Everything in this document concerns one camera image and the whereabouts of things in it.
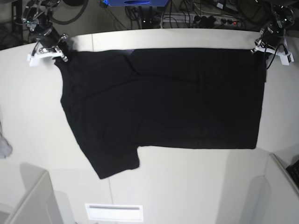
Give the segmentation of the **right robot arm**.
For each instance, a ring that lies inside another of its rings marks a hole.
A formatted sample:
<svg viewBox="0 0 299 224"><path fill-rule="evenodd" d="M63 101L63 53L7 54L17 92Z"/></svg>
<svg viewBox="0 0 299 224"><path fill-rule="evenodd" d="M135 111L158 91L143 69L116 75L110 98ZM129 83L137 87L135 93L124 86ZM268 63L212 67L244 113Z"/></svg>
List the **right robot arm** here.
<svg viewBox="0 0 299 224"><path fill-rule="evenodd" d="M59 34L54 24L69 25L79 19L87 8L87 0L72 0L71 6L81 6L78 14L67 21L53 17L53 9L59 0L30 0L21 15L19 25L26 26L36 44L27 56L30 66L36 66L44 58L58 59L63 63L70 60L68 35Z"/></svg>

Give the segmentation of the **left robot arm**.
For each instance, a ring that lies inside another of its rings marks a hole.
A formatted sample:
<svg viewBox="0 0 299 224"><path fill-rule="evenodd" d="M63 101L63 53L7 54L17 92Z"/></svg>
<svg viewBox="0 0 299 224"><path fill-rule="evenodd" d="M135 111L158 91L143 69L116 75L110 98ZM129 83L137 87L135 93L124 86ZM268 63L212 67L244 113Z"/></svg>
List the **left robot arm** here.
<svg viewBox="0 0 299 224"><path fill-rule="evenodd" d="M255 48L251 54L258 51L276 50L284 42L286 30L295 22L291 5L295 0L258 0L266 12L266 19L260 29L260 37L255 40Z"/></svg>

